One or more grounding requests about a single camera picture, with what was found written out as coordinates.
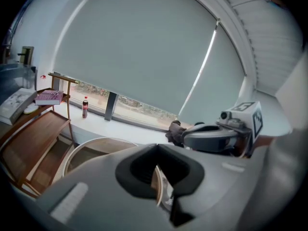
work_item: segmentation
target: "wooden shelf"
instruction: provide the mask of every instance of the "wooden shelf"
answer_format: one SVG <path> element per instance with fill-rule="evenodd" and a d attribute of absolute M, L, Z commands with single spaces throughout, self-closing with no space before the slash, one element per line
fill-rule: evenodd
<path fill-rule="evenodd" d="M 51 88 L 46 88 L 38 91 L 40 95 L 45 90 L 52 90 Z M 63 94 L 62 101 L 69 100 L 70 95 Z M 32 120 L 36 116 L 39 116 L 43 111 L 51 108 L 52 105 L 41 105 L 39 108 L 30 114 L 21 114 L 17 121 L 13 125 L 8 125 L 6 123 L 0 122 L 0 146 L 3 145 L 8 138 L 10 138 L 19 128 L 21 128 L 28 121 Z"/>
<path fill-rule="evenodd" d="M 1 160 L 19 186 L 70 120 L 46 112 L 18 131 L 0 152 Z"/>
<path fill-rule="evenodd" d="M 73 143 L 68 145 L 58 140 L 35 170 L 31 180 L 28 181 L 28 186 L 39 194 L 43 193 L 52 184 L 57 170 L 72 146 Z"/>

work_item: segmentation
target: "book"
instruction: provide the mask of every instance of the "book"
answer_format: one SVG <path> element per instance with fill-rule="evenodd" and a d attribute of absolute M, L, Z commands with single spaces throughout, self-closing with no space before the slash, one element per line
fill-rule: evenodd
<path fill-rule="evenodd" d="M 0 121 L 13 125 L 21 113 L 37 96 L 36 90 L 20 88 L 0 106 Z"/>
<path fill-rule="evenodd" d="M 62 101 L 62 90 L 45 90 L 35 99 L 36 105 L 59 105 Z"/>

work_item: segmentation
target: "wooden bookshelf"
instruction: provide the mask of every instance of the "wooden bookshelf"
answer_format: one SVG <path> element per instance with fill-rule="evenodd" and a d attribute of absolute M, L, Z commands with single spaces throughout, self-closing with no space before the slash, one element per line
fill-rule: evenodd
<path fill-rule="evenodd" d="M 38 91 L 38 95 L 40 95 L 45 90 L 52 90 L 52 88 L 46 88 Z M 70 95 L 63 94 L 62 101 L 69 100 Z M 6 123 L 0 122 L 0 146 L 2 146 L 8 138 L 10 138 L 19 128 L 21 128 L 24 124 L 32 120 L 33 118 L 39 116 L 45 110 L 53 107 L 53 105 L 41 105 L 39 108 L 30 114 L 21 114 L 20 117 L 13 125 L 8 125 Z"/>

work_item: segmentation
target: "soda bottle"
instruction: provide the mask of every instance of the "soda bottle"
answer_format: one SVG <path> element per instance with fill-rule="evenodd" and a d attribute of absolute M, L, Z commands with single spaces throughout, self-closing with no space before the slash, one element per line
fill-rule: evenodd
<path fill-rule="evenodd" d="M 85 100 L 82 102 L 82 118 L 87 118 L 88 116 L 88 105 L 89 105 L 89 102 L 88 102 L 88 97 L 85 96 Z"/>

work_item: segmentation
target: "roller blind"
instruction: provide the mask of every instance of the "roller blind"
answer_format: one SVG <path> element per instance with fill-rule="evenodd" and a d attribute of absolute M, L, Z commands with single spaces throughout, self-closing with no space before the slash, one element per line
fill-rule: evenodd
<path fill-rule="evenodd" d="M 180 114 L 180 121 L 214 123 L 220 112 L 234 106 L 244 80 L 240 58 L 218 25 L 204 70 Z"/>
<path fill-rule="evenodd" d="M 54 70 L 178 114 L 215 24 L 195 0 L 89 0 Z"/>

